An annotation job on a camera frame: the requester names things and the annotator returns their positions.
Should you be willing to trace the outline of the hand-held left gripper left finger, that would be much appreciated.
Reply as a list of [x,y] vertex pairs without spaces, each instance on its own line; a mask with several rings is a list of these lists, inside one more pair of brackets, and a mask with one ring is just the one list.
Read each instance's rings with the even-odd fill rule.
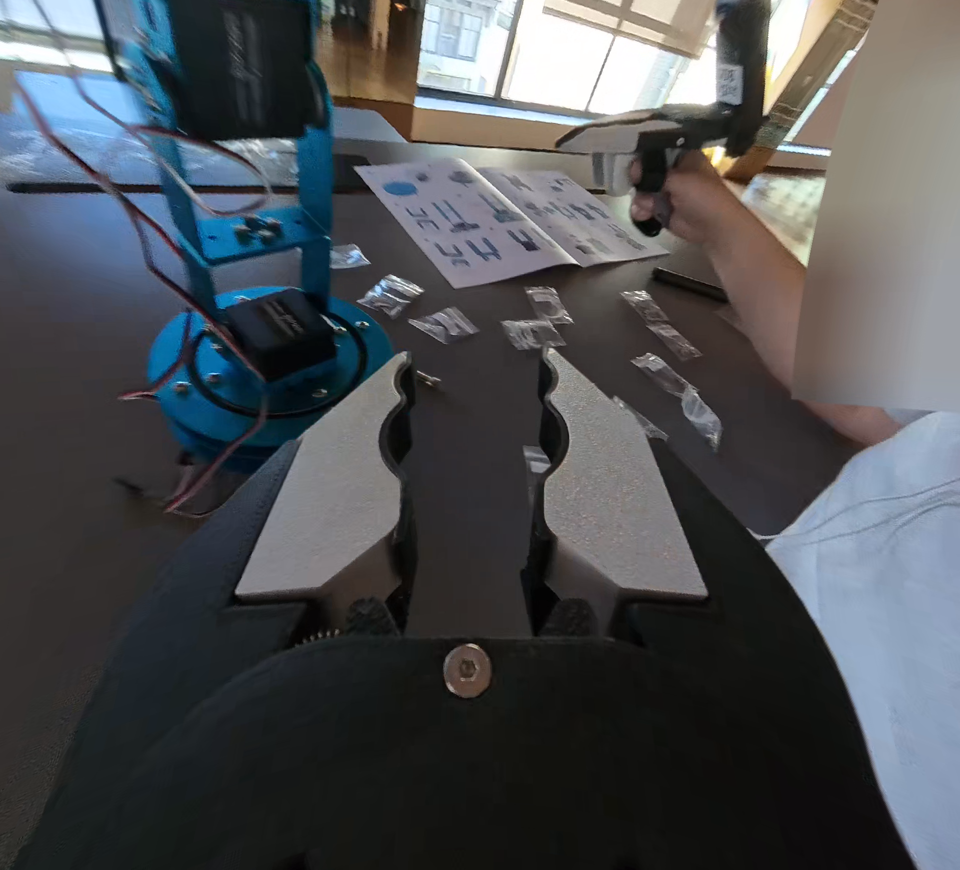
[[407,606],[414,404],[413,357],[402,351],[300,436],[235,588],[240,601],[313,601],[323,612],[365,598]]

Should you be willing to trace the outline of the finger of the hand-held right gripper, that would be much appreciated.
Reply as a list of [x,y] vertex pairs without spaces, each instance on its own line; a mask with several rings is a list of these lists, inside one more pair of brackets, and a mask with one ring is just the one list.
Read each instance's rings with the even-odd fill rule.
[[604,116],[557,138],[557,151],[566,154],[636,155],[646,150],[687,148],[683,118],[661,109]]

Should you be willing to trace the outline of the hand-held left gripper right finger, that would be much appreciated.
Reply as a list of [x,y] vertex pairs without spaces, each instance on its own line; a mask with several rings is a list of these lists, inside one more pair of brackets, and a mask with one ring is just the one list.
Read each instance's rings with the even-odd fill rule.
[[536,610],[577,598],[701,604],[708,589],[637,418],[554,348],[537,392],[546,468],[534,484],[525,585]]

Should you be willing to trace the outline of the blue toy robot arm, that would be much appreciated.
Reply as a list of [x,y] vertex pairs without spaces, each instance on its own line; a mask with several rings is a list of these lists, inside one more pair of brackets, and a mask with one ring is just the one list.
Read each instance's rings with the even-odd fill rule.
[[[160,168],[186,311],[151,346],[148,394],[185,452],[251,473],[391,354],[331,294],[333,105],[314,56],[317,0],[93,0],[114,75],[138,96],[132,135]],[[201,215],[181,145],[288,140],[295,202]]]

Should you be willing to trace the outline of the dark desk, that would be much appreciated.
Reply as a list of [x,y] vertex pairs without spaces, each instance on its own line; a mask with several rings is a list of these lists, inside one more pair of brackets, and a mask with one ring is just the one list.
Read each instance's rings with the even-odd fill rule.
[[[531,522],[522,446],[537,441],[538,361],[500,321],[529,305],[523,282],[454,292],[368,191],[338,195],[334,238],[371,268],[336,273],[354,300],[383,273],[425,287],[424,311],[455,306],[479,335],[442,346],[402,321],[394,348],[441,380],[420,387],[413,449],[418,568],[415,636],[526,636],[520,571]],[[651,263],[552,271],[575,325],[563,349],[605,394],[667,432],[673,451],[749,529],[786,527],[834,479],[854,444],[792,400],[710,300],[658,284],[654,296],[703,358],[682,367],[723,426],[718,453],[675,399],[630,359],[657,341],[619,292]],[[130,497],[117,479],[165,491],[177,447],[160,409],[118,394],[144,383],[146,353],[178,302],[144,268],[103,194],[2,188],[2,868],[42,814],[132,607],[198,520]]]

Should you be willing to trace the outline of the person's right hand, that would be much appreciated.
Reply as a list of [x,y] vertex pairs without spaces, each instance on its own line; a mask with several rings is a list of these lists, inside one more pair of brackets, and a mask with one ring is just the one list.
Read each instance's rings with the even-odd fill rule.
[[743,208],[701,151],[681,153],[665,171],[655,193],[644,186],[645,165],[656,154],[637,154],[630,162],[630,218],[647,235],[661,229],[713,252],[738,228]]

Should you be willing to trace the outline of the printed instruction sheet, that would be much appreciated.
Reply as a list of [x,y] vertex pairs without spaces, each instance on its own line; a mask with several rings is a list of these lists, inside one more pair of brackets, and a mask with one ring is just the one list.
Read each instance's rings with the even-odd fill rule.
[[460,158],[354,170],[454,289],[668,255],[560,172],[475,169]]

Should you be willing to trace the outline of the black slim tool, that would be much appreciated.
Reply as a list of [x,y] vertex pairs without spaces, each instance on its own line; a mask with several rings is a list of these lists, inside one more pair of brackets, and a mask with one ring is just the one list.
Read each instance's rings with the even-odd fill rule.
[[725,289],[718,284],[680,274],[665,267],[654,268],[652,271],[652,279],[663,286],[681,290],[720,304],[729,304],[729,297]]

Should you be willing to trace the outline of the scattered clear parts bags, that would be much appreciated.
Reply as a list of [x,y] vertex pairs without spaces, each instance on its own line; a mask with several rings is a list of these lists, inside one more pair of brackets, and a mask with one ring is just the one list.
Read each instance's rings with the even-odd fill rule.
[[[334,248],[330,258],[330,267],[335,271],[358,269],[369,264],[354,244]],[[396,320],[405,315],[424,292],[422,287],[406,278],[388,275],[371,287],[357,301],[357,305]],[[528,286],[524,292],[534,315],[530,319],[500,323],[510,344],[523,351],[564,346],[566,341],[560,328],[570,326],[574,321],[558,291],[548,286]],[[666,313],[648,292],[624,291],[620,297],[679,361],[689,361],[701,356],[701,352],[670,323]],[[476,324],[456,307],[446,307],[420,317],[408,318],[407,322],[444,345],[460,342],[479,331]],[[646,353],[631,362],[666,393],[678,398],[686,420],[710,448],[717,451],[723,435],[722,423],[714,410],[704,402],[700,392],[654,353]]]

